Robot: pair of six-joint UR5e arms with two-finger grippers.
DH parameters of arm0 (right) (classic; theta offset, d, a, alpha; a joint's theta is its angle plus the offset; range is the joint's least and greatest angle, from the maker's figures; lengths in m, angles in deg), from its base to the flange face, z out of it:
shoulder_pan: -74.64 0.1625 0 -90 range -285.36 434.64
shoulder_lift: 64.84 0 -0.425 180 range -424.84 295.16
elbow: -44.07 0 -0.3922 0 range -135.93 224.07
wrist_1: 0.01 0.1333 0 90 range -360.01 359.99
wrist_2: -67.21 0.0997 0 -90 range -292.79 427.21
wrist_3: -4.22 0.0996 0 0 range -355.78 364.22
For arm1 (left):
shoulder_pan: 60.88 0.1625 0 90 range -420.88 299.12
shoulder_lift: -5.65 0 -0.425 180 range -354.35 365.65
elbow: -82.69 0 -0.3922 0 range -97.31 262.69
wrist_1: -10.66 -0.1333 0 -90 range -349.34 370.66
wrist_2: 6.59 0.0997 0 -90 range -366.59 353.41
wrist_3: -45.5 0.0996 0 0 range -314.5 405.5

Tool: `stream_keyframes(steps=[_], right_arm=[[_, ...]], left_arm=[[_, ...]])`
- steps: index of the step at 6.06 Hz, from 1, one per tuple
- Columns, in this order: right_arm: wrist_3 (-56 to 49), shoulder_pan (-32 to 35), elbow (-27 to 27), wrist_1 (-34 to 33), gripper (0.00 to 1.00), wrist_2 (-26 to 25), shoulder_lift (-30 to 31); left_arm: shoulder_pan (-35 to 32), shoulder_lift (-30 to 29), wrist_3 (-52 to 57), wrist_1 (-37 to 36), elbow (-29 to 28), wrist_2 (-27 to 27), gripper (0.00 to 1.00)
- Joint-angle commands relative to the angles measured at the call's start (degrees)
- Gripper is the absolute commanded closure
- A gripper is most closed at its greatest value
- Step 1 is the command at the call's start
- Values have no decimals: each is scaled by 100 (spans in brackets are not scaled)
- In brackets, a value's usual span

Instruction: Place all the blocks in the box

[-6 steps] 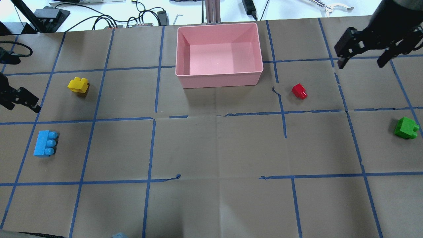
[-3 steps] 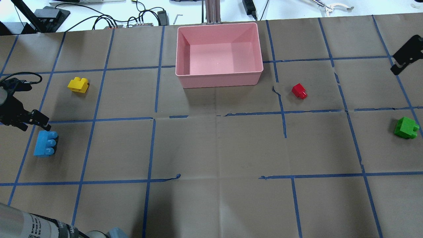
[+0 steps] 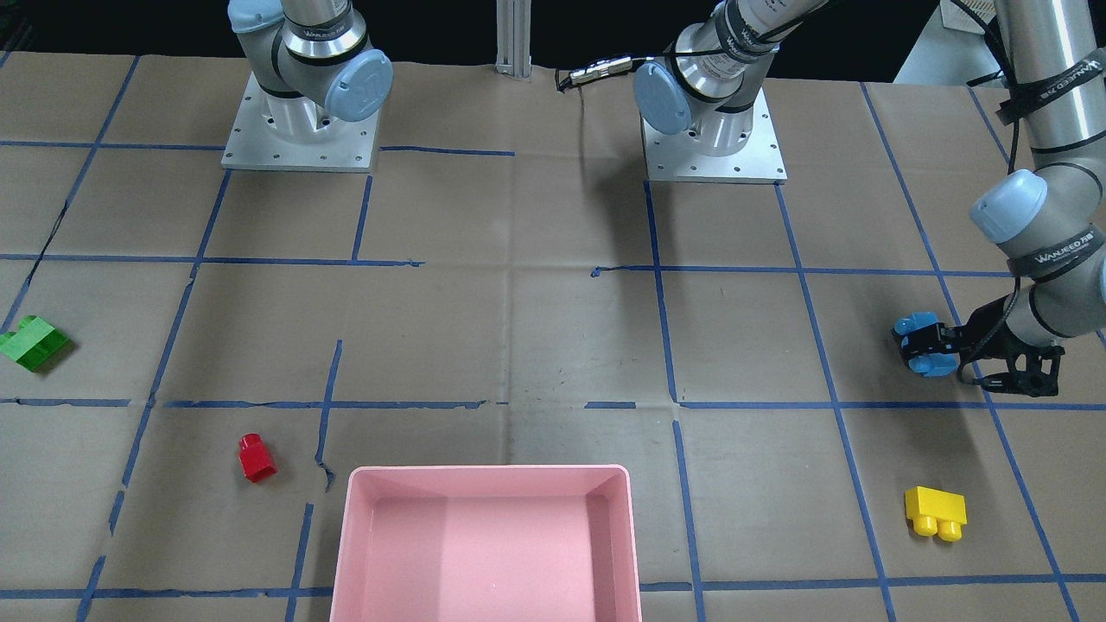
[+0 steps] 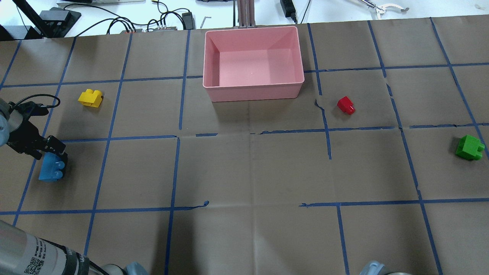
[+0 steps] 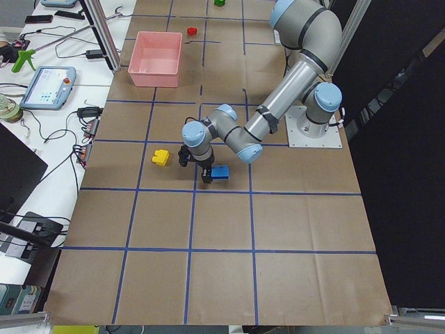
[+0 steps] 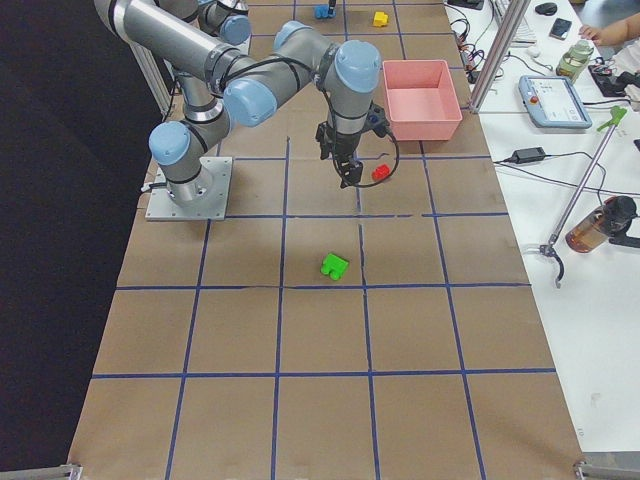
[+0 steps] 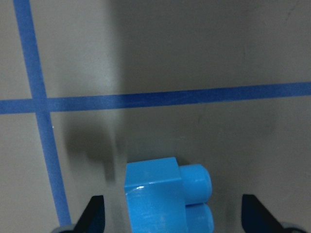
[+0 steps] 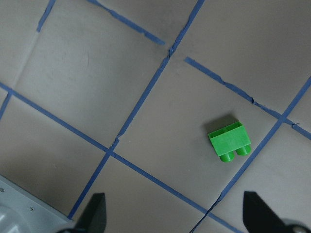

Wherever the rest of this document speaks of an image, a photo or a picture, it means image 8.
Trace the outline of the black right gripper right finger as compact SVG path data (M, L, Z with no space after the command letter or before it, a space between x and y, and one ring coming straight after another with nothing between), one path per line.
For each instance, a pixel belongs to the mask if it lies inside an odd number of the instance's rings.
M254 191L243 195L242 220L249 233L286 233L285 223Z

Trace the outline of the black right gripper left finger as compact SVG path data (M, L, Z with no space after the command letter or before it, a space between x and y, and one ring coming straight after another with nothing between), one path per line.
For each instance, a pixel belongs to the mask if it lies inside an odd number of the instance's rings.
M73 233L103 233L106 229L105 193L95 193L76 222Z

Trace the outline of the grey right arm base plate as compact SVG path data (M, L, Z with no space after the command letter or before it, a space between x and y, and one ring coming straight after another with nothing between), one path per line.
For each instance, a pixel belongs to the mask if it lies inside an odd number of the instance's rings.
M5 177L0 177L2 233L56 233L73 225L74 222L64 214Z

